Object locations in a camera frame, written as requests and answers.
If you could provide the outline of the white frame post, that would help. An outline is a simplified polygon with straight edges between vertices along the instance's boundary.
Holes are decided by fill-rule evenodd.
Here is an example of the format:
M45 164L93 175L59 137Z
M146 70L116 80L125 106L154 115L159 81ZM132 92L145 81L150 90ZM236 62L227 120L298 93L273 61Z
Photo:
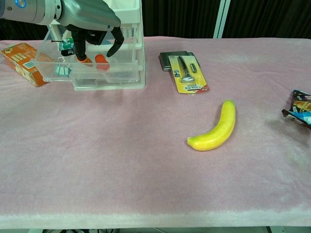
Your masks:
M214 28L213 39L219 39L223 37L227 14L229 11L231 0L220 0L218 9L216 24Z

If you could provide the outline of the yellow banana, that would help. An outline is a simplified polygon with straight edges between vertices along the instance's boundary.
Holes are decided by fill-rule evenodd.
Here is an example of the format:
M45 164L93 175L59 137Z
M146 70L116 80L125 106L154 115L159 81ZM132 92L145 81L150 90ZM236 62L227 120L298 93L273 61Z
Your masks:
M221 146L232 134L236 122L236 106L232 100L225 100L217 125L208 133L189 137L187 144L198 151L213 150Z

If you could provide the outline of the white clear drawer organizer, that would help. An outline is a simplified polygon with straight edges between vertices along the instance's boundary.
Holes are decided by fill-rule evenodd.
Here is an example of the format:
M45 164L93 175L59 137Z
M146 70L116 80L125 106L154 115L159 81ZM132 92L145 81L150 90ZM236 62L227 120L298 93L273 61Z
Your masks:
M54 20L35 57L46 82L77 91L145 86L141 0L46 0Z

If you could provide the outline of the black pleated curtain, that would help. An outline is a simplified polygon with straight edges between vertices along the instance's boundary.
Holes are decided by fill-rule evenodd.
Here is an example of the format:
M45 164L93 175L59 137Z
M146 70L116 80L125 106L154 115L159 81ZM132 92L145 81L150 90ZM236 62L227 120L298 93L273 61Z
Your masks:
M212 38L225 16L222 38L311 39L311 0L141 0L144 36Z

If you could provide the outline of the dark grey hard drive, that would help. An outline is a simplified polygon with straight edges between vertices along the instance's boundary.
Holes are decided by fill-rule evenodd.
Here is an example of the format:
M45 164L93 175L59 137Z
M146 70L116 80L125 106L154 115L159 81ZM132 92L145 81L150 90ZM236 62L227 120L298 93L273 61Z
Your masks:
M179 55L188 55L188 56L196 56L193 52L188 51L169 51L169 52L161 52L159 55L159 60L163 71L171 71L171 65L169 61L169 56L179 56Z

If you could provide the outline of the orange cardboard box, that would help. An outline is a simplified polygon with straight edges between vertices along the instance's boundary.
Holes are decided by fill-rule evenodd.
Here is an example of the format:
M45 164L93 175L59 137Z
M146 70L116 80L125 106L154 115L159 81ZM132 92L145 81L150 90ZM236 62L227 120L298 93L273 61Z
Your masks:
M37 49L27 43L20 43L2 49L0 53L4 56L9 67L28 80L36 87L44 86L47 82L32 62L37 55Z

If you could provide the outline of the pink fleece tablecloth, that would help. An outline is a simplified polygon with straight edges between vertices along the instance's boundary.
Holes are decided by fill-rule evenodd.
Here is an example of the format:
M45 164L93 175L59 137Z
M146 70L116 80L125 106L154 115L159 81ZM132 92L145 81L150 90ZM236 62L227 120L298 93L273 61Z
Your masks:
M311 226L311 130L282 116L311 94L311 39L144 39L146 86L35 87L0 55L0 229ZM209 86L180 94L161 52L193 52ZM232 100L236 122L211 131Z

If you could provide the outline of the clear plastic drawer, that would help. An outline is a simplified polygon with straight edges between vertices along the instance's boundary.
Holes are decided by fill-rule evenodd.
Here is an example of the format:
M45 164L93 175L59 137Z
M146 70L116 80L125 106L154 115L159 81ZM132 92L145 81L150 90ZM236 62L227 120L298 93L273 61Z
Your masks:
M114 38L107 33L101 45L86 44L86 55L90 64L80 63L75 55L62 56L59 43L70 38L71 33L61 25L51 25L44 41L37 49L32 62L40 71L45 82L69 82L75 90L138 89L145 86L145 55L143 27L141 23L123 24L121 32L124 43L111 57L107 57ZM95 56L102 54L110 63L108 71L96 68ZM72 69L69 77L57 76L54 67L58 58L64 57Z

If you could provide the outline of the dark snack bag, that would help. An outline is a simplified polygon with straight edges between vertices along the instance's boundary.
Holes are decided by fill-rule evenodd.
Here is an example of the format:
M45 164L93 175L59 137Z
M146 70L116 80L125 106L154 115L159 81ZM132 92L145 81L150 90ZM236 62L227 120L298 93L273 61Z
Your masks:
M290 110L282 110L282 115L297 124L311 129L311 94L300 91L292 91Z

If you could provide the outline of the teal binder clip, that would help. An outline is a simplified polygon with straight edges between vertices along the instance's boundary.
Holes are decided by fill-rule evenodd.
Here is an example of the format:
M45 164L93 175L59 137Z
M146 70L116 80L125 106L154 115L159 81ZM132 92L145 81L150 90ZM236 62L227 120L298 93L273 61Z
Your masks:
M61 77L69 77L70 73L72 72L72 69L69 67L69 65L66 63L66 60L64 57L58 58L58 64L54 67L54 73L57 76Z

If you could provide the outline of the grey black left robot hand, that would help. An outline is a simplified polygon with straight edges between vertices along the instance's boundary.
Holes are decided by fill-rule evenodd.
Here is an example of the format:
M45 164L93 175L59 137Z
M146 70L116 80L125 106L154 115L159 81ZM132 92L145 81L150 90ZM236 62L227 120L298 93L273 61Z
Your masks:
M107 57L114 55L122 46L124 36L121 20L103 0L60 0L61 14L56 21L71 32L74 54L81 63L91 63L86 55L86 43L100 45L107 32L111 32L114 44Z

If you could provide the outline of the small orange ball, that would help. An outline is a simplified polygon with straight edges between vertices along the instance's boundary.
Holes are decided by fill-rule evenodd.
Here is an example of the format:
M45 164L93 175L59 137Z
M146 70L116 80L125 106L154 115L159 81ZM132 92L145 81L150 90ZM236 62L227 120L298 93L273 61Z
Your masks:
M110 63L106 60L105 56L102 54L97 54L95 56L96 68L103 71L108 71L110 68Z

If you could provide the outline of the yellow razor blister pack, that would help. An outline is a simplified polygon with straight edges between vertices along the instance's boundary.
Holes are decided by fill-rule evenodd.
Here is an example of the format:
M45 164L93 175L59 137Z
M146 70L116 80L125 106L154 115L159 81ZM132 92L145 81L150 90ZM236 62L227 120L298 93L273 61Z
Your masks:
M177 92L180 94L199 94L209 91L209 86L193 55L169 56L171 73Z

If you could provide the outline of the small green toy pack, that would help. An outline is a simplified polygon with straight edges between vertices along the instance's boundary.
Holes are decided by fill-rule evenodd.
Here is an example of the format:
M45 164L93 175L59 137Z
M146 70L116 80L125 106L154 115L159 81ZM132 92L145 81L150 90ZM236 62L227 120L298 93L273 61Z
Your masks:
M74 42L72 37L64 39L59 43L59 51L62 56L71 56L74 55Z

